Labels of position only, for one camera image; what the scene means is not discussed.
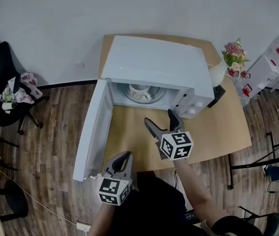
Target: microwave knob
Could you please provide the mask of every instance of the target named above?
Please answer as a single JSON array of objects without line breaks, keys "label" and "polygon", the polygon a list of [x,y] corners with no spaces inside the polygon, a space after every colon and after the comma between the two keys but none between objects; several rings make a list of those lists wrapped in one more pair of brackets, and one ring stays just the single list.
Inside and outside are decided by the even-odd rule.
[{"label": "microwave knob", "polygon": [[199,107],[199,108],[202,108],[203,107],[203,102],[197,102],[196,106]]},{"label": "microwave knob", "polygon": [[194,115],[195,114],[195,109],[194,108],[190,108],[188,110],[188,113],[191,114],[191,115]]}]

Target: baseboard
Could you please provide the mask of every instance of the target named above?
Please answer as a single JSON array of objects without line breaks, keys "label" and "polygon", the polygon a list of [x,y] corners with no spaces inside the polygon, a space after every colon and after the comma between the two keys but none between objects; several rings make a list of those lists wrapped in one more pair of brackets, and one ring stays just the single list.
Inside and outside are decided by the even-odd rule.
[{"label": "baseboard", "polygon": [[75,82],[67,82],[67,83],[59,83],[59,84],[52,84],[46,86],[38,86],[37,88],[40,90],[43,89],[55,89],[55,88],[64,88],[64,87],[71,87],[71,86],[81,86],[81,85],[89,85],[89,84],[96,84],[97,80],[91,81],[75,81]]}]

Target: glass turntable plate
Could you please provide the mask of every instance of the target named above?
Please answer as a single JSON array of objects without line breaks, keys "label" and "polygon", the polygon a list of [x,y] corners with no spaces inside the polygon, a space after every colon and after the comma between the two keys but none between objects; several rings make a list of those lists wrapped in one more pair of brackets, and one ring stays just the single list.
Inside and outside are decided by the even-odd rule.
[{"label": "glass turntable plate", "polygon": [[157,101],[159,101],[167,92],[166,88],[159,88],[159,87],[151,87],[148,90],[148,93],[151,97],[151,100],[147,100],[145,98],[135,98],[130,94],[130,90],[128,87],[129,84],[118,84],[117,88],[120,90],[128,99],[130,99],[133,102],[139,103],[139,104],[152,104]]}]

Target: black office chair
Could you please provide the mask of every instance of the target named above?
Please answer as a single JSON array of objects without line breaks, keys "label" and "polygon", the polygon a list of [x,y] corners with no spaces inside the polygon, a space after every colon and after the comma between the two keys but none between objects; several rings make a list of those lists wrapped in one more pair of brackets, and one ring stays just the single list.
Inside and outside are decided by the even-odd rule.
[{"label": "black office chair", "polygon": [[39,99],[36,99],[33,95],[31,95],[31,90],[26,85],[21,83],[21,74],[17,72],[13,64],[9,44],[7,42],[2,42],[0,44],[0,94],[2,94],[2,92],[4,91],[6,85],[8,84],[8,81],[14,77],[16,77],[16,79],[13,92],[17,92],[19,87],[23,88],[26,91],[26,93],[32,97],[34,103],[18,103],[16,104],[16,107],[10,110],[10,113],[7,114],[1,108],[2,102],[0,101],[0,126],[6,127],[12,125],[13,123],[19,120],[17,132],[18,134],[23,135],[24,131],[21,130],[21,127],[25,116],[30,117],[32,122],[38,128],[43,127],[43,124],[36,122],[36,120],[30,114],[30,109],[42,100],[49,100],[49,97],[42,96]]},{"label": "black office chair", "polygon": [[27,217],[29,213],[27,198],[23,190],[14,181],[6,181],[5,187],[0,189],[0,195],[5,196],[7,204],[13,212],[0,216],[1,222]]},{"label": "black office chair", "polygon": [[250,217],[244,218],[244,220],[248,221],[249,223],[251,223],[253,225],[254,225],[256,218],[267,217],[267,224],[266,224],[266,228],[263,233],[263,236],[273,236],[275,234],[275,232],[277,231],[277,228],[279,226],[279,214],[278,213],[269,213],[269,214],[259,216],[255,213],[243,208],[242,206],[240,206],[239,208],[241,208],[242,210],[245,211],[244,217],[245,217],[246,212],[251,214]]}]

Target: white wall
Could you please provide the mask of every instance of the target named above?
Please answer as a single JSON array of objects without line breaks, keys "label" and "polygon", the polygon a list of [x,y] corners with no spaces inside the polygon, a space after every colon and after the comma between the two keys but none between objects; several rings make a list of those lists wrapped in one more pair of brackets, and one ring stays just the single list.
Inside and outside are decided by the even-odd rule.
[{"label": "white wall", "polygon": [[241,37],[255,60],[279,34],[279,0],[0,0],[0,41],[41,85],[95,79],[102,36],[134,32],[207,39],[217,50]]}]

